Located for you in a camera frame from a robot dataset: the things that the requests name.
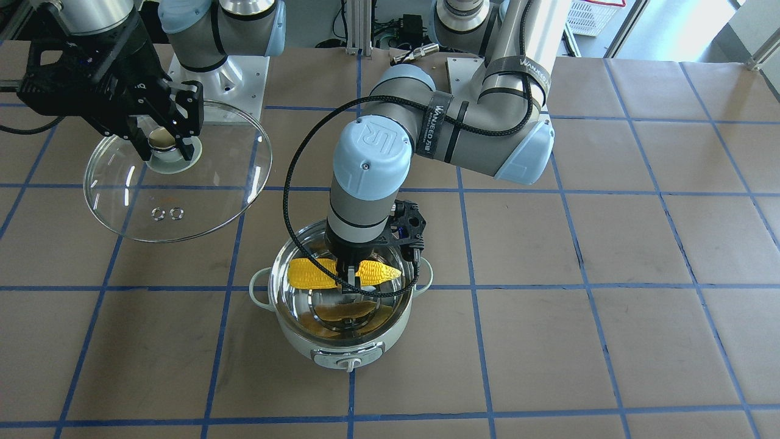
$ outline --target robot logo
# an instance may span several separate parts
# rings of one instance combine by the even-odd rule
[[[379,147],[379,151],[389,154],[395,143],[396,134],[374,122],[365,124],[362,140],[366,146]]]

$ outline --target pot control knob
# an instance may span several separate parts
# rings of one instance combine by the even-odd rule
[[[347,373],[351,373],[353,370],[355,370],[356,367],[360,367],[360,363],[360,359],[352,357],[339,360],[336,362],[336,365],[341,366],[342,369],[346,369]]]

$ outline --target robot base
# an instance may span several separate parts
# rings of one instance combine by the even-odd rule
[[[216,70],[198,73],[182,68],[174,55],[168,75],[175,82],[200,81],[204,86],[204,98],[230,104],[260,120],[268,60],[267,56],[234,55],[229,56],[225,64]]]

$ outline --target pot handle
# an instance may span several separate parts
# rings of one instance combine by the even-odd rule
[[[262,309],[265,309],[267,311],[276,312],[276,308],[271,303],[271,292],[268,292],[268,303],[263,303],[257,300],[256,297],[254,297],[254,282],[257,280],[258,277],[261,276],[267,276],[271,272],[271,267],[263,268],[262,270],[258,271],[257,273],[252,276],[252,279],[249,281],[249,298],[252,299],[252,302],[254,302],[255,305],[261,307]]]
[[[426,286],[419,289],[415,287],[414,293],[412,293],[412,298],[415,298],[420,294],[423,294],[425,291],[428,291],[428,288],[430,288],[431,285],[434,283],[434,267],[432,267],[431,263],[428,262],[428,260],[422,256],[420,257],[420,261],[425,262],[425,265],[428,267],[428,272],[431,274],[431,278],[428,281],[428,284]]]

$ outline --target light blue joint cap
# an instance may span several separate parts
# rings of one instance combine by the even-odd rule
[[[379,78],[379,82],[377,82],[377,84],[381,84],[387,80],[395,78],[413,78],[420,80],[425,85],[427,85],[431,91],[436,90],[436,84],[434,83],[433,78],[431,78],[431,75],[425,73],[420,67],[413,66],[411,64],[396,64],[395,66],[390,67],[389,69],[385,70],[385,73],[382,74],[381,78]]]
[[[409,174],[412,145],[397,122],[364,116],[342,131],[333,155],[333,173],[347,194],[364,201],[393,195]]]
[[[274,18],[274,27],[271,29],[271,37],[268,39],[268,48],[265,49],[266,56],[279,56],[285,51],[287,5],[285,5],[284,0],[276,1],[279,4],[276,6],[276,17]]]
[[[432,43],[439,44],[436,37],[436,0],[431,0],[431,16],[428,17],[428,37]]]
[[[496,180],[518,184],[534,184],[547,166],[552,153],[555,130],[552,125],[537,122],[531,132],[517,145],[504,165],[495,173]]]
[[[506,11],[509,9],[509,0],[504,0],[501,3],[500,9],[498,10],[498,18],[501,19],[501,21],[504,21],[504,18],[506,18]]]
[[[208,14],[211,0],[161,0],[157,15],[166,34],[177,34]]]

